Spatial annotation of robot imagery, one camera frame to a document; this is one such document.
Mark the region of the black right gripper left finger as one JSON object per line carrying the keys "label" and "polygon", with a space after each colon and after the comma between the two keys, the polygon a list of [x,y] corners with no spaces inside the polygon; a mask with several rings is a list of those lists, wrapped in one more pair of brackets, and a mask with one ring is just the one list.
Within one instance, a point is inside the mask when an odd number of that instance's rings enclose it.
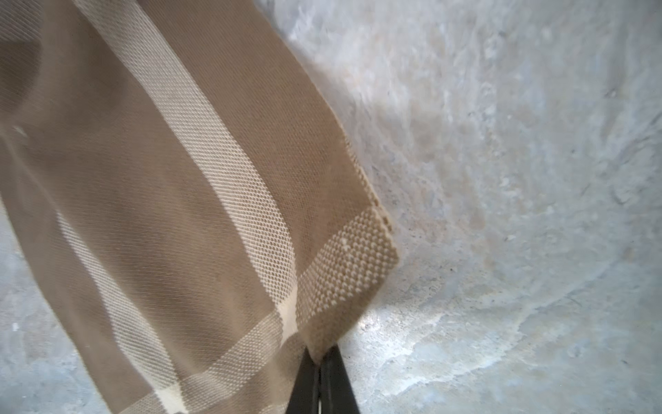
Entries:
{"label": "black right gripper left finger", "polygon": [[306,349],[303,352],[285,414],[320,413],[320,375],[320,367],[313,361],[310,352]]}

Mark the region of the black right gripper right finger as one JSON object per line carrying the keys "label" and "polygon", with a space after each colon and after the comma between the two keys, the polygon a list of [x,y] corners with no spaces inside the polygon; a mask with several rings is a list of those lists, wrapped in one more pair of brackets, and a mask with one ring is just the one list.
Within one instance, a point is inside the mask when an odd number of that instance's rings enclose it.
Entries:
{"label": "black right gripper right finger", "polygon": [[319,392],[320,414],[360,414],[338,345],[322,359]]}

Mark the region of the brown beige plaid scarf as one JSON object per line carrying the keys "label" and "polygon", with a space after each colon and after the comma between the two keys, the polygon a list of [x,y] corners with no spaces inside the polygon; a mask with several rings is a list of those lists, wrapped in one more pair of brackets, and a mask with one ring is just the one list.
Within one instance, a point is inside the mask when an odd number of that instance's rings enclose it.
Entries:
{"label": "brown beige plaid scarf", "polygon": [[114,413],[285,413],[398,264],[251,1],[4,1],[1,199]]}

